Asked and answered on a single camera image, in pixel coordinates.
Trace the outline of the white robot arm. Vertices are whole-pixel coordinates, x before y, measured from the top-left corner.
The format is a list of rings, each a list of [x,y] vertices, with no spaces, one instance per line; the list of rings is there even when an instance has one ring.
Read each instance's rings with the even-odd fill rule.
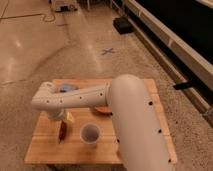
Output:
[[[134,75],[120,75],[108,83],[66,93],[58,93],[53,83],[44,82],[31,104],[52,116],[60,109],[106,106],[128,171],[173,171],[148,87]]]

